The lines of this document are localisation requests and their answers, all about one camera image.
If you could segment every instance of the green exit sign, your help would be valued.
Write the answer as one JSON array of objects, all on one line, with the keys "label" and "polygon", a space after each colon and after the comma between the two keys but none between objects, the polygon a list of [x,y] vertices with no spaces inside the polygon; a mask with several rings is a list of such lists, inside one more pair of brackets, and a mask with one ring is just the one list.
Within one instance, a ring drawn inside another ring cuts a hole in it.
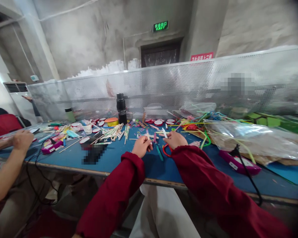
[{"label": "green exit sign", "polygon": [[159,22],[153,25],[152,32],[162,31],[162,30],[168,30],[169,28],[169,21],[163,21]]}]

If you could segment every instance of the black cable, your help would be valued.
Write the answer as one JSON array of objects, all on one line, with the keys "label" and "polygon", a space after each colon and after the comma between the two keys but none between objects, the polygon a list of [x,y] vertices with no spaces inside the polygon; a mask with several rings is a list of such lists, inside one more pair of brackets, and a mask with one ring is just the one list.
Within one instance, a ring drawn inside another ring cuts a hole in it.
[{"label": "black cable", "polygon": [[[43,141],[43,143],[41,144],[41,147],[40,147],[39,152],[37,153],[37,155],[34,155],[34,156],[32,156],[31,158],[29,158],[29,160],[26,162],[26,166],[25,166],[25,168],[26,168],[26,173],[27,173],[27,176],[28,176],[28,178],[29,178],[29,181],[30,181],[30,185],[31,185],[31,187],[32,187],[32,190],[34,191],[34,193],[35,193],[37,199],[39,200],[39,202],[40,202],[41,204],[43,204],[43,205],[54,206],[54,205],[56,205],[56,204],[59,202],[59,196],[60,196],[60,195],[59,195],[59,191],[58,191],[58,189],[56,189],[56,188],[53,186],[52,181],[49,180],[47,177],[44,176],[44,174],[42,173],[42,171],[39,169],[39,167],[38,167],[37,164],[36,164],[36,163],[37,163],[37,160],[38,160],[38,158],[39,158],[39,155],[40,155],[41,152],[42,152],[42,150],[41,150],[41,149],[42,149],[42,146],[43,146],[43,144],[44,144],[47,140],[48,140],[48,139],[46,139],[45,141]],[[43,178],[46,179],[47,181],[49,181],[51,187],[57,192],[57,201],[56,201],[55,203],[53,203],[53,204],[51,204],[51,202],[49,202],[49,203],[45,203],[45,202],[43,202],[43,201],[40,199],[39,194],[37,193],[37,191],[35,190],[35,188],[34,188],[34,186],[33,186],[33,184],[32,184],[31,176],[30,176],[30,174],[29,174],[29,170],[28,170],[28,165],[29,165],[29,162],[30,162],[35,156],[36,156],[36,160],[35,160],[35,163],[34,163],[34,164],[35,164],[37,170],[40,171],[40,174],[43,176]]]},{"label": "black cable", "polygon": [[244,166],[244,169],[245,169],[245,171],[246,171],[246,174],[247,174],[249,180],[251,181],[252,185],[254,186],[256,192],[257,192],[257,195],[258,195],[258,198],[259,198],[259,202],[257,203],[257,205],[260,207],[260,206],[262,205],[262,203],[263,203],[263,198],[262,198],[262,195],[261,195],[261,193],[259,192],[259,190],[258,190],[256,184],[254,183],[254,181],[253,181],[253,179],[252,179],[252,176],[249,174],[249,171],[248,171],[248,169],[246,168],[246,166],[245,166],[245,164],[244,164],[244,161],[242,160],[242,156],[241,156],[241,154],[239,153],[239,144],[237,144],[236,147],[235,147],[235,149],[234,149],[232,152],[230,152],[229,154],[232,155],[232,156],[237,155],[237,156],[239,157],[239,159],[241,160],[242,165]]}]

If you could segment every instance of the blue face mask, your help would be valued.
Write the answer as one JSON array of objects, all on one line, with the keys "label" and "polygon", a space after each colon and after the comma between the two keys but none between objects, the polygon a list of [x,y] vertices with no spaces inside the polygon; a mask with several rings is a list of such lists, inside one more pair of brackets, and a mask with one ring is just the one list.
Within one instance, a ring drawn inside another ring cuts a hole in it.
[{"label": "blue face mask", "polygon": [[74,131],[71,131],[71,130],[68,130],[68,131],[67,131],[67,134],[68,134],[70,137],[72,137],[72,138],[77,138],[77,137],[79,137],[78,134],[76,134]]}]

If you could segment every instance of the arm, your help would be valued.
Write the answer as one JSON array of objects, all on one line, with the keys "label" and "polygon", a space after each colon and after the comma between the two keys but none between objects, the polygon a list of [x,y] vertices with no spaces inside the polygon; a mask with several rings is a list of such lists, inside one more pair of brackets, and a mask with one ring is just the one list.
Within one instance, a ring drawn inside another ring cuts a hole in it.
[{"label": "arm", "polygon": [[12,146],[12,140],[11,139],[0,141],[0,150],[5,149],[9,146]]},{"label": "arm", "polygon": [[7,195],[9,189],[17,179],[32,140],[33,134],[29,131],[19,131],[15,134],[13,138],[14,149],[0,170],[0,201]]},{"label": "arm", "polygon": [[164,140],[175,148],[172,158],[185,185],[201,205],[216,215],[221,228],[231,237],[292,237],[282,222],[236,188],[230,176],[217,170],[202,150],[188,146],[179,133],[168,136],[171,138]]},{"label": "arm", "polygon": [[128,206],[129,198],[145,179],[141,158],[150,150],[150,141],[141,137],[136,141],[132,153],[122,155],[121,163],[106,178],[86,207],[78,222],[76,234],[86,238],[112,235]]}]

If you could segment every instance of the red sign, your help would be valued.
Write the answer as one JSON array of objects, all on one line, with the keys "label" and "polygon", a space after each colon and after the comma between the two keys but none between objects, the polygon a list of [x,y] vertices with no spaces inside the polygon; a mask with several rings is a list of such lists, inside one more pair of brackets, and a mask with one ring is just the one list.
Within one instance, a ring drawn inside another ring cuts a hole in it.
[{"label": "red sign", "polygon": [[192,55],[191,56],[191,61],[203,60],[203,59],[208,60],[208,59],[211,59],[211,58],[213,58],[213,52],[198,54],[198,55]]}]

